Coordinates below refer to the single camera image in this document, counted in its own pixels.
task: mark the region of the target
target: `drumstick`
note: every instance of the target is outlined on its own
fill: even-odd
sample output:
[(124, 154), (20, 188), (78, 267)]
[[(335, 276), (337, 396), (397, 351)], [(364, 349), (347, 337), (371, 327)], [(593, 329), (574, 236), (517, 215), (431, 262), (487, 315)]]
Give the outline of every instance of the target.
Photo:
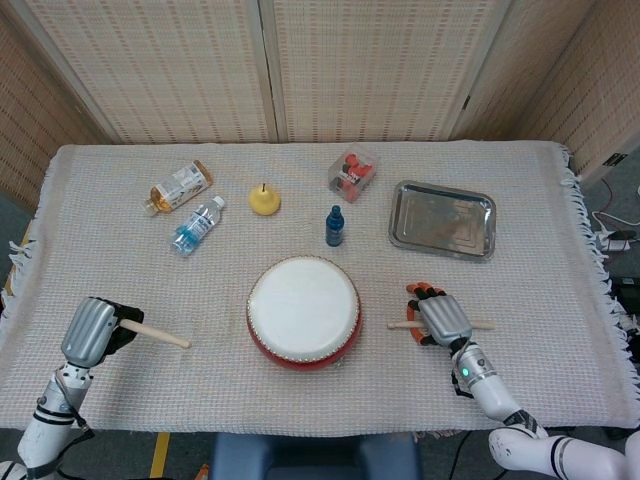
[[(496, 324), (493, 322), (471, 322), (471, 326), (476, 330), (495, 330)], [(389, 330), (402, 329), (408, 330), (411, 328), (427, 328), (424, 322), (396, 322), (387, 323)]]
[(148, 325), (142, 325), (141, 323), (134, 322), (133, 320), (124, 318), (120, 320), (119, 325), (122, 328), (131, 330), (132, 332), (141, 333), (142, 335), (153, 337), (163, 342), (172, 343), (173, 345), (178, 345), (179, 347), (182, 347), (182, 348), (191, 348), (191, 342), (189, 340), (176, 337), (175, 335), (165, 332), (164, 330), (159, 330), (157, 328), (153, 328)]

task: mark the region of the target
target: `small blue bottle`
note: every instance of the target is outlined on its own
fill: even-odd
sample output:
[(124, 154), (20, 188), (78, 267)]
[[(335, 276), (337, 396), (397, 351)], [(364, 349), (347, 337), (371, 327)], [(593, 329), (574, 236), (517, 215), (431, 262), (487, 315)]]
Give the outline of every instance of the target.
[(337, 247), (342, 243), (344, 238), (344, 217), (340, 213), (340, 207), (334, 205), (331, 207), (331, 213), (327, 216), (327, 245)]
[(189, 220), (176, 228), (171, 238), (171, 248), (185, 257), (193, 252), (209, 230), (220, 222), (220, 211), (224, 205), (220, 197), (200, 205)]

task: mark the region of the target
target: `drum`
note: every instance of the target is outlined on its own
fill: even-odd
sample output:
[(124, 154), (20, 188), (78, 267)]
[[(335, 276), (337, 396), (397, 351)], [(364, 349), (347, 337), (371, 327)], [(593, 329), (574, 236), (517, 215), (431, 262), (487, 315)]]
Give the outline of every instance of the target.
[(360, 300), (334, 263), (292, 257), (258, 279), (247, 302), (247, 324), (271, 360), (296, 370), (318, 369), (355, 343), (362, 327)]

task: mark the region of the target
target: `table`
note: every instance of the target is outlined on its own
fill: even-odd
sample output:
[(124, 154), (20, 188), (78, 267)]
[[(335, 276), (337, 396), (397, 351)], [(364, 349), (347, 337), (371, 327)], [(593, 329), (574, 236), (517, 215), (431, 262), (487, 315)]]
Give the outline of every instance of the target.
[[(326, 187), (340, 144), (62, 148), (33, 225), (34, 258), (0, 323), (7, 405), (0, 426), (28, 422), (87, 295), (139, 307), (145, 323), (194, 342), (182, 351), (137, 338), (94, 369), (83, 412), (95, 428), (335, 436), (495, 426), (473, 401), (453, 394), (445, 350), (385, 328), (403, 319), (404, 285), (419, 280), (455, 295), (471, 319), (497, 324), (474, 337), (543, 424), (636, 425), (635, 373), (614, 327), (616, 306), (566, 149), (550, 142), (365, 146), (380, 165), (353, 205)], [(152, 219), (140, 204), (151, 185), (195, 158), (215, 176), (207, 195), (221, 195), (227, 207), (184, 259), (170, 252), (168, 236), (199, 198)], [(498, 212), (493, 259), (474, 264), (392, 246), (391, 194), (407, 179), (491, 196)], [(262, 182), (282, 194), (273, 217), (247, 206), (249, 190)], [(337, 249), (324, 243), (334, 203), (347, 222)], [(365, 323), (343, 365), (300, 373), (264, 358), (244, 308), (266, 268), (309, 254), (350, 275)]]

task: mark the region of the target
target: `plastic container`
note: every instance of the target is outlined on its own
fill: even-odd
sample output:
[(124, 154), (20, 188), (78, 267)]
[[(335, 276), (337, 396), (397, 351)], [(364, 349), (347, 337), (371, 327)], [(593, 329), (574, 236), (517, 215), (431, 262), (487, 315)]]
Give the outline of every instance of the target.
[(149, 198), (143, 204), (145, 212), (150, 217), (158, 212), (172, 212), (212, 183), (213, 175), (200, 160), (195, 160), (151, 188)]
[(185, 223), (176, 229), (171, 238), (171, 248), (182, 256), (193, 252), (202, 242), (204, 236), (220, 223), (220, 212), (225, 206), (221, 197), (200, 205)]
[(337, 247), (344, 239), (344, 217), (340, 212), (340, 207), (331, 207), (331, 213), (326, 220), (326, 241), (330, 247)]
[(329, 167), (329, 189), (353, 203), (376, 174), (377, 157), (354, 143)]

